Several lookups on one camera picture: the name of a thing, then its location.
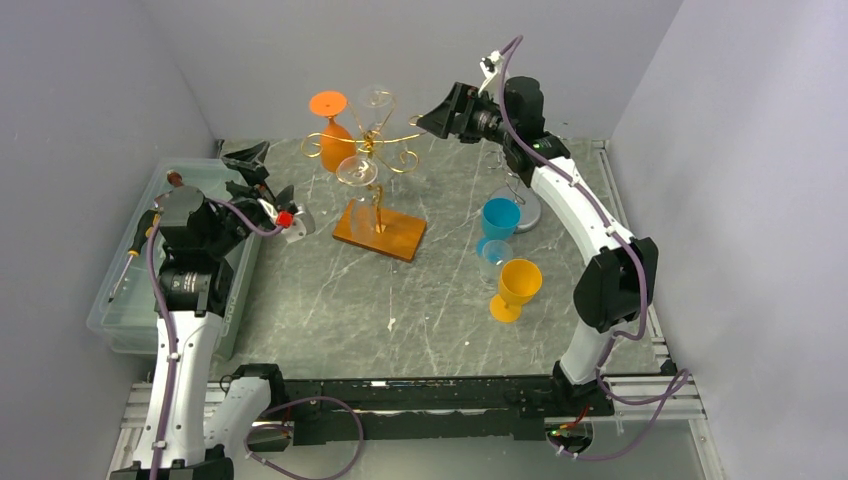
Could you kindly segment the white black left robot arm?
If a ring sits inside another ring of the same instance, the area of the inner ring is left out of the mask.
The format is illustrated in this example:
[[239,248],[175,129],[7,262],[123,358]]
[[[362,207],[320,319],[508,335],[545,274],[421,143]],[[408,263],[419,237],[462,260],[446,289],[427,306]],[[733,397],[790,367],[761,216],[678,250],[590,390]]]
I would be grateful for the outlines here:
[[251,236],[297,241],[314,225],[292,187],[268,185],[268,142],[237,150],[222,163],[240,176],[228,200],[207,196],[177,175],[145,212],[133,245],[146,256],[156,301],[156,365],[140,439],[115,479],[230,479],[253,422],[287,406],[274,364],[236,369],[222,403],[205,411],[210,365],[224,325],[235,273],[228,254]]

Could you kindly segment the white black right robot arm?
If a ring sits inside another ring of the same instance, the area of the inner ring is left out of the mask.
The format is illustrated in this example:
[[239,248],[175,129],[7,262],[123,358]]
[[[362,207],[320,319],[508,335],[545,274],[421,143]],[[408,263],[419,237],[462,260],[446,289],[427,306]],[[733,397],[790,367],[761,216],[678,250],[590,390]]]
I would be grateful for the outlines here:
[[539,82],[517,76],[501,86],[498,99],[455,83],[414,123],[441,139],[499,145],[509,171],[548,205],[577,244],[585,263],[573,290],[580,321],[555,364],[550,391],[555,409],[574,415],[588,404],[590,392],[602,388],[602,369],[615,341],[645,335],[659,251],[651,238],[634,236],[605,208],[564,143],[546,130],[543,110]]

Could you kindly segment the black yellow screwdriver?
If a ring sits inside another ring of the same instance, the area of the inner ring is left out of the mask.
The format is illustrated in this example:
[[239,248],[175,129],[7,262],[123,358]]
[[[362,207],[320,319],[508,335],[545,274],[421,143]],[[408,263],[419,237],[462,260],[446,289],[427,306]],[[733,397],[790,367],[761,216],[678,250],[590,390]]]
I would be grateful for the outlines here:
[[122,283],[125,280],[127,271],[133,260],[141,254],[142,248],[144,247],[147,239],[149,238],[154,224],[157,222],[159,218],[159,212],[157,209],[148,209],[142,213],[139,217],[139,220],[136,224],[133,236],[131,237],[131,243],[129,248],[127,249],[127,257],[125,264],[113,285],[107,302],[112,303],[115,298],[118,296],[119,290],[121,289]]

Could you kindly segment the clear pink tinted glass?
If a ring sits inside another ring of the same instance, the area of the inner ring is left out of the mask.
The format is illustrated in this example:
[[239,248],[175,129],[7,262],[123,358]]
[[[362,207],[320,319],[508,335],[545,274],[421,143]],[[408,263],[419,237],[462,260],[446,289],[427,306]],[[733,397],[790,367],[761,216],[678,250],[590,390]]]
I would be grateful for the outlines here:
[[362,153],[343,161],[335,173],[339,182],[355,190],[346,218],[350,238],[358,244],[376,240],[384,230],[381,215],[383,187],[378,181],[378,173],[378,165]]

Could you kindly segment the clear wine glass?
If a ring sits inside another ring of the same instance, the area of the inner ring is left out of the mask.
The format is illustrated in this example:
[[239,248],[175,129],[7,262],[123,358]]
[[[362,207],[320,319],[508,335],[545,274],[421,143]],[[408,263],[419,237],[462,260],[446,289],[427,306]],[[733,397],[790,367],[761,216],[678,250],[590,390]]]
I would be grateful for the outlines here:
[[387,143],[399,132],[397,118],[394,116],[395,99],[393,93],[379,84],[363,88],[358,96],[358,114],[364,133],[375,132],[375,152],[383,160],[390,161],[396,147]]

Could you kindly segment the gold wire glass rack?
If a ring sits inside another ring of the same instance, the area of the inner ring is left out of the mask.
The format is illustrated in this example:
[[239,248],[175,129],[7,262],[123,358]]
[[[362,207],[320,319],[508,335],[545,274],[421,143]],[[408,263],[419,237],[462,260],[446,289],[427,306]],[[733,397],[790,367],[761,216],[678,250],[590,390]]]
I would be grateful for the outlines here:
[[364,107],[374,115],[370,121],[359,116],[347,97],[334,90],[312,96],[310,112],[327,120],[320,132],[302,141],[301,152],[317,158],[324,170],[346,186],[364,194],[351,199],[341,214],[332,238],[410,263],[420,247],[427,221],[384,206],[383,171],[403,175],[420,164],[417,153],[406,143],[415,135],[392,137],[387,130],[396,109],[395,95],[383,88],[366,91]]

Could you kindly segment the brown bronze faucet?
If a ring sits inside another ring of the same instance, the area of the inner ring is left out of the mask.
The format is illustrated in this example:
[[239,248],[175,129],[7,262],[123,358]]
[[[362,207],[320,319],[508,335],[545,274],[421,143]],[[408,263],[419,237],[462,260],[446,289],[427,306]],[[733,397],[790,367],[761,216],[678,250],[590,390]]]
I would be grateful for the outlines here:
[[174,188],[179,188],[184,185],[182,175],[175,170],[169,170],[166,172],[166,180],[168,184]]

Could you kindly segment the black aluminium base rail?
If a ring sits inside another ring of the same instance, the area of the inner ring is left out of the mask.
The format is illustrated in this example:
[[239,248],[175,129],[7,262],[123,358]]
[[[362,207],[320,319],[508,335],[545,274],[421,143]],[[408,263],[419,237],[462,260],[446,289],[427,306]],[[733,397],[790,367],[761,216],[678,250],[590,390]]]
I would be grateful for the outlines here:
[[287,380],[276,412],[259,426],[282,425],[297,446],[331,441],[510,437],[566,439],[586,447],[591,429],[610,421],[703,420],[697,387],[687,381],[664,402],[654,402],[667,376],[612,376],[609,394],[593,390],[568,399],[545,375]]

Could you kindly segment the yellow plastic goblet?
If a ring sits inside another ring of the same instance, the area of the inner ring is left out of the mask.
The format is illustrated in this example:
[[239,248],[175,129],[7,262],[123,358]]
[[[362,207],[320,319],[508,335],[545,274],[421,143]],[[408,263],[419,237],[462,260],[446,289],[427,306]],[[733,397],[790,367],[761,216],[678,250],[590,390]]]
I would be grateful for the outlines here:
[[500,272],[497,294],[489,303],[491,315],[502,323],[515,322],[542,284],[541,270],[532,261],[516,258],[505,263]]

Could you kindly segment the clear plastic storage box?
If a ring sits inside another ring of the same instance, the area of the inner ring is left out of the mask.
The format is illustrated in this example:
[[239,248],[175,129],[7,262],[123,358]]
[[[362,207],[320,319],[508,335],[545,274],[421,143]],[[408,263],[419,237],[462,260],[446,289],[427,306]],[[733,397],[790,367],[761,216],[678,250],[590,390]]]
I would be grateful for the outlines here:
[[[221,161],[214,159],[166,158],[152,171],[124,228],[118,250],[87,318],[88,328],[100,335],[116,353],[156,355],[156,302],[145,256],[130,259],[127,251],[141,215],[154,206],[156,197],[172,189],[166,179],[166,174],[171,170],[179,173],[184,182],[220,200],[231,197],[225,189],[227,181],[241,185],[245,183],[237,172],[227,169]],[[227,361],[234,355],[259,247],[260,239],[251,236],[227,256],[227,261],[234,269],[234,284],[214,353],[220,361]]]

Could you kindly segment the blue plastic goblet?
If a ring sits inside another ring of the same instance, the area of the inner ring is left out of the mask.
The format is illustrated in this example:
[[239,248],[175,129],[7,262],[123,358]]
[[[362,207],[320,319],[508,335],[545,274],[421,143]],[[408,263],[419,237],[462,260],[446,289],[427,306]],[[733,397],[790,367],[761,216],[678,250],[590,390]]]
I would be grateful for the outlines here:
[[505,241],[514,234],[521,217],[519,206],[508,198],[488,200],[481,210],[482,237],[476,245],[476,254],[482,254],[483,247],[492,240]]

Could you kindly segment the clear tall glass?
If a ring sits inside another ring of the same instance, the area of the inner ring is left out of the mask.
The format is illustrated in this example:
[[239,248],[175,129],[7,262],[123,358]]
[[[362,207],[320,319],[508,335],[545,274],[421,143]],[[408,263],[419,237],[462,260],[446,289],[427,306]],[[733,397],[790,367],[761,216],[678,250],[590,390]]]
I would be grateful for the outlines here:
[[481,280],[496,285],[503,266],[513,259],[512,247],[504,240],[483,238],[477,253]]

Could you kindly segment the orange plastic goblet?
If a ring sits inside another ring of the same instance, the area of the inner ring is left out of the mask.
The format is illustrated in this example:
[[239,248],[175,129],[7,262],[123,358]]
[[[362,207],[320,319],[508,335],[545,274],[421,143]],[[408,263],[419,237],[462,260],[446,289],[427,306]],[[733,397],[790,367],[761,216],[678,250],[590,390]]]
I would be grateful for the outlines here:
[[326,90],[315,94],[309,102],[310,111],[327,119],[327,125],[318,135],[322,167],[335,174],[340,164],[357,152],[349,131],[337,122],[337,117],[347,108],[347,98],[338,91]]

